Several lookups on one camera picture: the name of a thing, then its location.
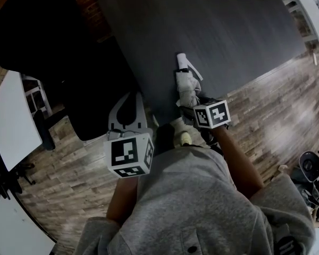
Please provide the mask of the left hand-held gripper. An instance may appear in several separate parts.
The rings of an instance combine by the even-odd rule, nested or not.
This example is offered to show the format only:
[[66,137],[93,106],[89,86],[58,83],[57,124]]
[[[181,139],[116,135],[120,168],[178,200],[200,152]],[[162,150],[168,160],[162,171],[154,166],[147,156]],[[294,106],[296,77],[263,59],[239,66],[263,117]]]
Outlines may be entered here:
[[153,130],[143,127],[146,127],[146,115],[142,95],[129,92],[111,109],[108,140],[104,142],[107,168],[121,179],[150,173],[154,154]]

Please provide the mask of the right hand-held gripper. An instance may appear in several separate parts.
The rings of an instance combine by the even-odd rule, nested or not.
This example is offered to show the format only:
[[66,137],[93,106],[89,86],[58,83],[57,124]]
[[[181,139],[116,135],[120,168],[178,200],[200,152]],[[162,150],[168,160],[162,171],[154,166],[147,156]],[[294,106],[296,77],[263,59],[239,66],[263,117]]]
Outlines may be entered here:
[[226,100],[210,100],[207,103],[190,107],[179,107],[183,120],[196,122],[202,138],[208,145],[217,143],[216,139],[209,132],[219,126],[228,127],[231,122],[228,103]]

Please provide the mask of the white umbrella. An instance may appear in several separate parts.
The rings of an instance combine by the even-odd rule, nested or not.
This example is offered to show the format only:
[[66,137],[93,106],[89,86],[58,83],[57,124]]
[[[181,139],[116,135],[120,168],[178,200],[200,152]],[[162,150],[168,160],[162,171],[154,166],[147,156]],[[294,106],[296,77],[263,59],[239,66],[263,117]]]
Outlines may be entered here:
[[[176,105],[178,107],[184,106],[193,109],[195,106],[200,105],[198,95],[201,92],[201,86],[199,80],[202,81],[203,78],[196,68],[188,61],[185,53],[179,53],[177,55],[177,61],[178,70],[176,71],[175,76],[179,100],[176,102]],[[191,70],[196,73],[199,80],[194,77]],[[183,122],[186,125],[194,125],[194,122],[186,120],[183,120]]]

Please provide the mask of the person's left forearm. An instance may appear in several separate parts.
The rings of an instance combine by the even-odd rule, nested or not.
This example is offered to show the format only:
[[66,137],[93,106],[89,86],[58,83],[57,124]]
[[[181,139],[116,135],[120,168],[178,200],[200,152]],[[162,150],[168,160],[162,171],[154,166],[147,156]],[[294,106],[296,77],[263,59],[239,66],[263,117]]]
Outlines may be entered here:
[[106,218],[122,226],[130,217],[137,202],[138,178],[120,178],[117,181]]

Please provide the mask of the person's right forearm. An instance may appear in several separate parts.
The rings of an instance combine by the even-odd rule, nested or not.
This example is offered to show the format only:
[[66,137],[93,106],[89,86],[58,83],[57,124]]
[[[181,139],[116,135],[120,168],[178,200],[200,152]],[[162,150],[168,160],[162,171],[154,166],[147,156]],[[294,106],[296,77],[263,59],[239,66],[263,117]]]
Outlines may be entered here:
[[211,134],[217,139],[223,151],[237,190],[250,199],[264,187],[262,177],[226,127],[219,126],[211,129]]

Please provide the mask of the person's right beige shoe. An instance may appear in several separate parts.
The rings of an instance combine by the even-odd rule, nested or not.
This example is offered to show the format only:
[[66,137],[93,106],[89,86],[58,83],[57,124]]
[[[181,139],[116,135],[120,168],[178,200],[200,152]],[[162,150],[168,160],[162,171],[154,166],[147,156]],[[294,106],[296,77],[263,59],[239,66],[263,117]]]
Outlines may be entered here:
[[192,139],[190,134],[187,131],[184,131],[180,134],[180,145],[181,146],[186,146],[186,145],[191,145],[192,144]]

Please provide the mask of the person's black trousers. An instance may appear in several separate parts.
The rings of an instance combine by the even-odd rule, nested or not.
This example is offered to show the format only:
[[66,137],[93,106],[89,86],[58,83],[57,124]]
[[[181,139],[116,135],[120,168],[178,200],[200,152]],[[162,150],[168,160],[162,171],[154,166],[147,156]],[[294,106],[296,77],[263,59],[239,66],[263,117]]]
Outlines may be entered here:
[[202,154],[210,152],[206,148],[192,144],[176,148],[174,144],[175,128],[171,124],[160,126],[156,131],[154,157],[186,157],[191,154]]

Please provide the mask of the dark wooden table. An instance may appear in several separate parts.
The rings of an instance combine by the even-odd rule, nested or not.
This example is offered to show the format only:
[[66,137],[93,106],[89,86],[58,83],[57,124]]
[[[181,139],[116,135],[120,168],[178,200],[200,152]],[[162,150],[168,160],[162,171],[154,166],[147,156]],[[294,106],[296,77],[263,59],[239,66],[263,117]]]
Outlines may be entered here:
[[161,125],[180,116],[179,53],[219,98],[306,50],[282,0],[97,1]]

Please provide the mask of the person's grey sweatshirt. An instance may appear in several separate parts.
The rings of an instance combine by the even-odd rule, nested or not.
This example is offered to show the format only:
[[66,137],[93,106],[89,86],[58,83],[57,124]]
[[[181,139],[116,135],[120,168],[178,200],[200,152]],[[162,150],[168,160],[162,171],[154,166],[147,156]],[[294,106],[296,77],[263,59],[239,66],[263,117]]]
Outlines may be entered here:
[[74,255],[275,255],[284,237],[302,255],[315,238],[289,176],[246,198],[220,154],[181,147],[154,158],[122,225],[104,217],[87,220]]

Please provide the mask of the black office chair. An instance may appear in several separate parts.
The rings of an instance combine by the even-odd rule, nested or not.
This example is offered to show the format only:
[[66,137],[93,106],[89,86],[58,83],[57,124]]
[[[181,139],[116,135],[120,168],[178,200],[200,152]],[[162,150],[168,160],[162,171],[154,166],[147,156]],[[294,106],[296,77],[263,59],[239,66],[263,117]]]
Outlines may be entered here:
[[0,66],[41,81],[82,141],[105,135],[111,109],[137,87],[116,39],[94,41],[75,0],[7,0]]

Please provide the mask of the black chair base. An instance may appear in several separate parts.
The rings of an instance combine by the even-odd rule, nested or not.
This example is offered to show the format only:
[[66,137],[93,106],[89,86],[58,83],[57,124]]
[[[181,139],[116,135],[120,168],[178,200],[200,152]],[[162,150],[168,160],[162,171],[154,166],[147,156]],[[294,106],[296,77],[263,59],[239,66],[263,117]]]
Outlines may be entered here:
[[33,163],[20,162],[12,170],[8,171],[0,155],[0,197],[10,200],[8,191],[22,194],[22,188],[18,183],[19,178],[25,179],[30,185],[36,184],[34,180],[30,181],[27,177],[27,170],[31,170],[34,167]]

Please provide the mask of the grey round bin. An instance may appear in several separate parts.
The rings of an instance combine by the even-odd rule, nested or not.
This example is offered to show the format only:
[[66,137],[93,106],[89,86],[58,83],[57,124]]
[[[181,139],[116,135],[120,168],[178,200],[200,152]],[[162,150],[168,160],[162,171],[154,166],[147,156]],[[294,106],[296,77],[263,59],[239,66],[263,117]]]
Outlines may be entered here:
[[319,178],[319,156],[316,153],[304,152],[299,158],[299,166],[309,182],[312,183]]

